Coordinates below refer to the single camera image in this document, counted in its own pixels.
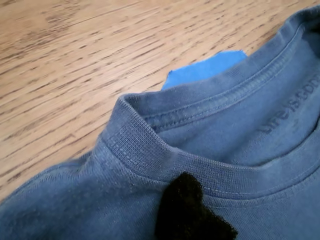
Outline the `black gripper foam-covered finger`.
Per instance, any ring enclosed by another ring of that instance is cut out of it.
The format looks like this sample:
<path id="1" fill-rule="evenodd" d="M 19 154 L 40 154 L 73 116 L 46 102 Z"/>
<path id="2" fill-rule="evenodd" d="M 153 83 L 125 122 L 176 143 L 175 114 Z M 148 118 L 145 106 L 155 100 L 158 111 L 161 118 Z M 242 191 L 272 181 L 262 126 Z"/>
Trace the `black gripper foam-covered finger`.
<path id="1" fill-rule="evenodd" d="M 201 184 L 184 172 L 163 192 L 154 235 L 158 240 L 234 240 L 238 232 L 203 204 Z"/>

